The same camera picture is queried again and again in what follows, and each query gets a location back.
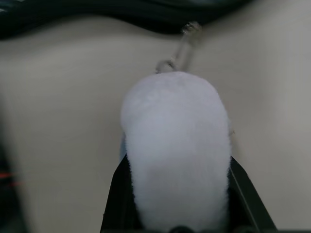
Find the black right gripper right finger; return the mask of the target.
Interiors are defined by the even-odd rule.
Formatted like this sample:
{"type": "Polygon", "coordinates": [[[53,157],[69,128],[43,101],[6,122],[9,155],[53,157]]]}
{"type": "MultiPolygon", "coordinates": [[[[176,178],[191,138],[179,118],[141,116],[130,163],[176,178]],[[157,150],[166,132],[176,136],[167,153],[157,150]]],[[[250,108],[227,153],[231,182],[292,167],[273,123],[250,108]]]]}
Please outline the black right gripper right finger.
{"type": "Polygon", "coordinates": [[[277,233],[267,209],[243,167],[231,158],[228,233],[277,233]]]}

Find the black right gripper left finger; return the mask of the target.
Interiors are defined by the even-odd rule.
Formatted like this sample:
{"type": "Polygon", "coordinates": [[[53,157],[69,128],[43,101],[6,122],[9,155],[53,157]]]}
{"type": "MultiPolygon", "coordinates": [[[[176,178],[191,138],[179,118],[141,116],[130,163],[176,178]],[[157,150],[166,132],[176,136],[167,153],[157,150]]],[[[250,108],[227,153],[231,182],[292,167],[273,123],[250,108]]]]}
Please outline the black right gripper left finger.
{"type": "Polygon", "coordinates": [[[147,232],[140,222],[134,203],[130,165],[126,156],[113,174],[100,232],[147,232]]]}

